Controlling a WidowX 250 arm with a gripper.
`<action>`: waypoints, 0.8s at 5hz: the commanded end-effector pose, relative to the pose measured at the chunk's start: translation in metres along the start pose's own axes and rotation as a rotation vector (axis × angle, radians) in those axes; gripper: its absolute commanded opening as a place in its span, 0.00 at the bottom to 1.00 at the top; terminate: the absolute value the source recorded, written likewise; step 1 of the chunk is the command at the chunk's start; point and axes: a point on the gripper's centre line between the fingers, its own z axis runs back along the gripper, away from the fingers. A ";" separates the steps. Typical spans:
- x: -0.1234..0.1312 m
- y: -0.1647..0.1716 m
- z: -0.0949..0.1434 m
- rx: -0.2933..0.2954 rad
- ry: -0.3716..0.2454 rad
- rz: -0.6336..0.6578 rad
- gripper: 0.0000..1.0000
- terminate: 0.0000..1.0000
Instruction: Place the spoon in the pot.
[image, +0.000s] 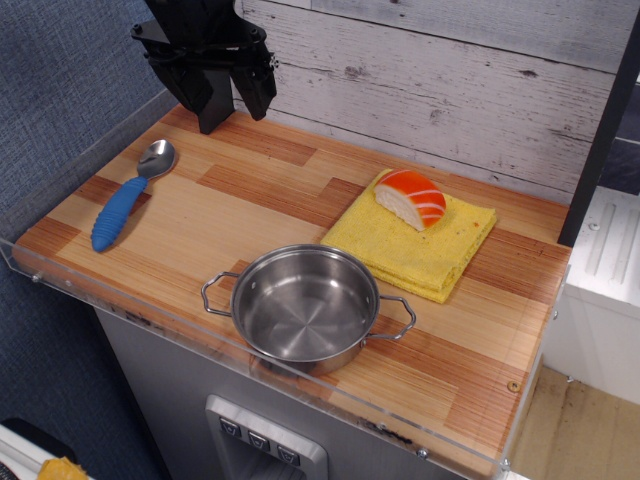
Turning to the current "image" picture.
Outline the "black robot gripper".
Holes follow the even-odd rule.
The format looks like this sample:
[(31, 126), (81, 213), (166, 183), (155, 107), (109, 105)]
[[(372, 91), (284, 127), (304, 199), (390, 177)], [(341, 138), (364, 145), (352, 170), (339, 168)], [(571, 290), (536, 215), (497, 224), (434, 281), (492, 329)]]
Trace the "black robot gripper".
[[(148, 1), (153, 19), (133, 26), (131, 35), (167, 55), (171, 52), (214, 68), (230, 68), (231, 79), (255, 121), (277, 95), (273, 55), (266, 32), (241, 18), (233, 1)], [(210, 99), (204, 73), (182, 58), (148, 56), (159, 80), (189, 111), (201, 113)]]

